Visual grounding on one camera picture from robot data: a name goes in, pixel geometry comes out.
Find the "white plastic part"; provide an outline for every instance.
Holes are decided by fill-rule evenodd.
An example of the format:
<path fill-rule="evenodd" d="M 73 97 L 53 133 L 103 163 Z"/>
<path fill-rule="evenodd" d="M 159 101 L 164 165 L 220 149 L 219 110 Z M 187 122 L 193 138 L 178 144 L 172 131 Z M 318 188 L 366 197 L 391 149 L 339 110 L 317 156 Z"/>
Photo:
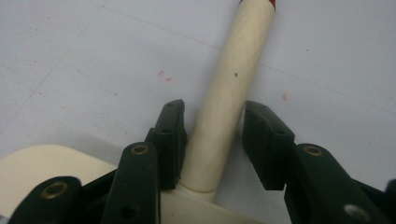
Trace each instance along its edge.
<path fill-rule="evenodd" d="M 267 0 L 241 2 L 186 148 L 180 184 L 214 195 L 275 13 Z"/>
<path fill-rule="evenodd" d="M 0 214 L 11 217 L 15 208 L 39 183 L 59 175 L 79 178 L 83 185 L 116 169 L 69 147 L 37 146 L 0 160 Z M 197 200 L 179 190 L 161 193 L 163 224 L 259 224 L 213 203 Z"/>

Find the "cream cylindrical rod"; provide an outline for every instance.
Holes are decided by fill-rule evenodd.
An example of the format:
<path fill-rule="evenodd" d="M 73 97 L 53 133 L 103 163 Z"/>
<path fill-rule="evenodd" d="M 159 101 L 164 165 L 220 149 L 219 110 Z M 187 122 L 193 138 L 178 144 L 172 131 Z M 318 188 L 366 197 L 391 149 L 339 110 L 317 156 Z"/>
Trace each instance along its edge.
<path fill-rule="evenodd" d="M 186 148 L 183 191 L 216 191 L 275 14 L 275 0 L 243 0 Z"/>

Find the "brass screw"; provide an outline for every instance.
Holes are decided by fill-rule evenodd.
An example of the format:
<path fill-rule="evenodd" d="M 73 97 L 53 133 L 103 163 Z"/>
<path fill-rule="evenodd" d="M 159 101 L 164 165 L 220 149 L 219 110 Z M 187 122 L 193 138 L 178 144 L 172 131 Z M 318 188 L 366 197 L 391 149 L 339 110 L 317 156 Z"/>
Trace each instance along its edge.
<path fill-rule="evenodd" d="M 54 199 L 67 192 L 69 185 L 66 182 L 58 181 L 48 185 L 41 191 L 41 197 L 44 199 Z"/>
<path fill-rule="evenodd" d="M 344 205 L 344 211 L 353 219 L 359 221 L 359 222 L 370 222 L 371 218 L 370 215 L 361 207 L 348 203 Z"/>
<path fill-rule="evenodd" d="M 313 146 L 304 147 L 304 152 L 308 153 L 311 156 L 316 156 L 316 157 L 323 155 L 322 150 L 320 150 L 317 147 L 313 147 Z"/>
<path fill-rule="evenodd" d="M 135 155 L 143 155 L 149 152 L 149 148 L 146 146 L 136 146 L 131 149 L 131 152 Z"/>

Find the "cream plastic base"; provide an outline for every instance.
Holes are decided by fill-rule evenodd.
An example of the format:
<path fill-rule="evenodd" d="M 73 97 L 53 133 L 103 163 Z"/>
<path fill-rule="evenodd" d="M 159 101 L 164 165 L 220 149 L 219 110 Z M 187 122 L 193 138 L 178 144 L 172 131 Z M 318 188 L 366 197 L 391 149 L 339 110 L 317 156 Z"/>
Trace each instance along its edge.
<path fill-rule="evenodd" d="M 87 184 L 116 169 L 69 147 L 45 145 L 19 150 L 0 160 L 0 214 L 10 217 L 23 198 L 39 183 L 59 175 L 71 175 Z M 161 193 L 162 223 L 258 224 L 213 203 L 197 200 L 180 190 Z"/>

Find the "pink stain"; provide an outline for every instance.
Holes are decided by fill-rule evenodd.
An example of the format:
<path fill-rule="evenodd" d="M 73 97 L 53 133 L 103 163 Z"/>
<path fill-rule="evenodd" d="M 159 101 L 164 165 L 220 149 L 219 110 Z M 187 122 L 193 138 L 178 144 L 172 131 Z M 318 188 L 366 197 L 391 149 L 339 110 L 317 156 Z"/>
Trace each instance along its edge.
<path fill-rule="evenodd" d="M 287 94 L 287 93 L 283 93 L 282 99 L 283 99 L 284 101 L 288 101 L 288 100 L 289 100 L 288 94 Z"/>

